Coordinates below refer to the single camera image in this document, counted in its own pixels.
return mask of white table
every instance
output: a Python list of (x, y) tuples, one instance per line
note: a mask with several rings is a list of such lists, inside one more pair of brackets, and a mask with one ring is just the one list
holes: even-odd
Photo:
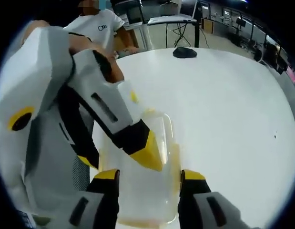
[(264, 66), (195, 50), (193, 59), (162, 49), (118, 65), (145, 106), (170, 116), (182, 168), (204, 174), (250, 227), (269, 226), (295, 180), (295, 121), (287, 99)]

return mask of black slot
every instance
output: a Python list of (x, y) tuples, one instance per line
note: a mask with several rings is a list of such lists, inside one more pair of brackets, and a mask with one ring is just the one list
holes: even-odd
[(65, 138), (69, 141), (69, 138), (67, 137), (65, 131), (63, 130), (61, 123), (60, 123), (59, 125), (60, 125), (60, 128), (61, 128), (61, 131), (62, 131), (63, 135), (64, 135)]
[(100, 105), (101, 109), (105, 112), (111, 122), (115, 123), (118, 121), (118, 118), (114, 115), (114, 113), (109, 109), (107, 104), (99, 97), (98, 94), (93, 93), (91, 95), (91, 98), (93, 98)]
[(80, 201), (77, 203), (75, 209), (73, 210), (71, 217), (69, 219), (69, 222), (73, 225), (73, 226), (78, 226), (80, 221), (81, 221), (81, 217), (84, 213), (84, 210), (88, 204), (88, 200), (85, 197), (82, 197), (80, 199)]
[(227, 219), (225, 218), (224, 212), (219, 206), (217, 200), (214, 197), (208, 197), (206, 200), (213, 212), (217, 226), (222, 227), (225, 225), (227, 223)]

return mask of person's arm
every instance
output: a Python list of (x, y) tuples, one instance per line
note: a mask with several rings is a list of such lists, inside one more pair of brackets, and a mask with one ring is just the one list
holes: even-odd
[[(37, 27), (47, 27), (47, 26), (50, 26), (50, 25), (46, 21), (32, 21), (31, 24), (27, 27), (26, 31), (24, 32), (21, 45), (25, 43), (26, 39), (34, 31), (34, 29), (36, 29)], [(71, 55), (74, 55), (85, 49), (92, 49), (99, 52), (104, 57), (106, 57), (106, 59), (108, 60), (112, 68), (111, 75), (104, 76), (108, 82), (115, 83), (115, 82), (124, 80), (124, 75), (122, 71), (120, 70), (117, 62), (115, 61), (114, 55), (108, 54), (104, 50), (104, 48), (102, 48), (101, 45), (98, 45), (92, 42), (86, 36), (83, 36), (80, 34), (70, 34), (70, 33), (69, 33), (69, 42), (70, 42), (69, 51)]]
[(118, 17), (114, 12), (110, 10), (111, 17), (113, 20), (113, 30), (117, 32), (118, 36), (122, 40), (123, 44), (125, 45), (126, 49), (130, 51), (131, 53), (138, 52), (138, 48), (134, 47), (132, 38), (130, 37), (130, 34), (126, 31), (126, 29), (123, 27), (124, 21)]
[(92, 49), (107, 58), (111, 65), (111, 75), (105, 75), (105, 79), (110, 83), (115, 83), (124, 80), (124, 75), (120, 70), (113, 54), (108, 54), (101, 45), (92, 42), (89, 38), (79, 35), (70, 35), (70, 52), (76, 54), (85, 49)]
[(130, 37), (130, 34), (126, 31), (126, 29), (122, 26), (117, 31), (118, 36), (122, 40), (125, 47), (133, 46), (132, 39)]

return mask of printed logo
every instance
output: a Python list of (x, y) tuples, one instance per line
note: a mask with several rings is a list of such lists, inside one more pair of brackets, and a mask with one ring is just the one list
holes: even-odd
[(100, 26), (98, 27), (99, 31), (102, 31), (102, 30), (104, 30), (104, 29), (106, 29), (106, 28), (107, 28), (107, 25), (100, 25)]

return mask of person's hand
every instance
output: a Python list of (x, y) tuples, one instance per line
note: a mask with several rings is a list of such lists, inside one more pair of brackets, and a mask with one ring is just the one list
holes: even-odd
[(124, 51), (129, 51), (130, 54), (135, 54), (139, 51), (139, 49), (134, 46), (128, 46), (126, 49), (124, 49)]

